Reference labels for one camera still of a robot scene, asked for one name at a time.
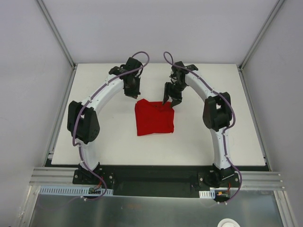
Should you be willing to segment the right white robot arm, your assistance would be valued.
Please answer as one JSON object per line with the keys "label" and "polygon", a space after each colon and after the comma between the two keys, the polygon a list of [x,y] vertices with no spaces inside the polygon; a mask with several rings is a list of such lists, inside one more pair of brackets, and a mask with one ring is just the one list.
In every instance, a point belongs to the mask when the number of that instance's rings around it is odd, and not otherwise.
{"label": "right white robot arm", "polygon": [[234,176],[235,168],[231,164],[228,148],[228,130],[234,125],[235,114],[231,106],[231,97],[227,92],[215,91],[199,74],[194,64],[185,66],[182,61],[171,65],[170,81],[165,83],[163,104],[171,99],[171,107],[182,102],[182,92],[191,87],[203,100],[203,122],[210,130],[213,147],[213,170],[208,173],[203,182],[214,188],[219,188],[224,180]]}

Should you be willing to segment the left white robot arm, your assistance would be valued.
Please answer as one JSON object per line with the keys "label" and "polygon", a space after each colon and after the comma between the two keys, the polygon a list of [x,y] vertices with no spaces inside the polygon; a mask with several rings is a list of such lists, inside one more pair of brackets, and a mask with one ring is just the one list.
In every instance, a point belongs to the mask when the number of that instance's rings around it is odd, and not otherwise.
{"label": "left white robot arm", "polygon": [[87,178],[91,183],[99,183],[99,161],[94,142],[100,132],[98,114],[121,90],[127,97],[138,98],[143,67],[139,60],[129,57],[125,64],[115,66],[108,72],[106,80],[92,95],[81,102],[70,102],[67,129],[71,133],[73,146],[79,149],[79,179]]}

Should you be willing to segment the red t-shirt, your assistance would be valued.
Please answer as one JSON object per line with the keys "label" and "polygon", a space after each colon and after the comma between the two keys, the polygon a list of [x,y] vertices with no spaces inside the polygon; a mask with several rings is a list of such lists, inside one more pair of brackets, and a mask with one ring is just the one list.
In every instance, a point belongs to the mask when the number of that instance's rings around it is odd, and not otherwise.
{"label": "red t-shirt", "polygon": [[138,136],[174,132],[174,109],[171,102],[150,102],[141,99],[135,104],[135,119]]}

